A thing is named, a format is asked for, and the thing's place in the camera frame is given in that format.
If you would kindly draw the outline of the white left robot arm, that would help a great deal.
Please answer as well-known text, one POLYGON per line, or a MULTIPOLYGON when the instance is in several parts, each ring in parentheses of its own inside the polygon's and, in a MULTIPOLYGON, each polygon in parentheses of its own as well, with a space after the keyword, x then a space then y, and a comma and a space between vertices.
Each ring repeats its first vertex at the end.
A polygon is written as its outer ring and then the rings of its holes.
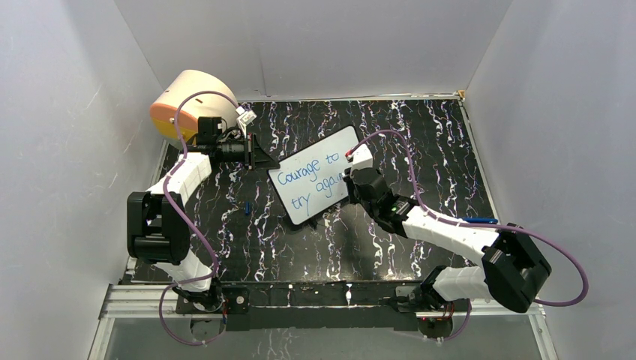
POLYGON ((127 250, 166 272, 175 282, 173 291, 197 309, 215 312, 224 303, 218 260, 205 265, 191 250, 191 235, 200 232, 185 206, 215 164, 243 164, 249 170, 277 170, 280 164, 252 133, 228 126, 221 117, 200 117, 197 125, 175 166, 148 190, 127 198, 127 250))

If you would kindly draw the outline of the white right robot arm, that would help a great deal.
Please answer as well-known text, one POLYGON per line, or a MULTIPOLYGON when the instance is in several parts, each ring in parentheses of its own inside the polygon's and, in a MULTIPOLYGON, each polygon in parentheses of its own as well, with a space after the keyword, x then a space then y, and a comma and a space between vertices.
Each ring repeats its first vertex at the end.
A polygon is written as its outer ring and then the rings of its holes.
POLYGON ((421 283, 417 294, 433 311, 460 299, 484 299, 524 313, 551 274, 548 261, 518 227, 494 229, 425 211, 415 199, 393 193, 378 169, 346 169, 344 181, 351 202, 385 232, 436 245, 472 263, 438 266, 421 283))

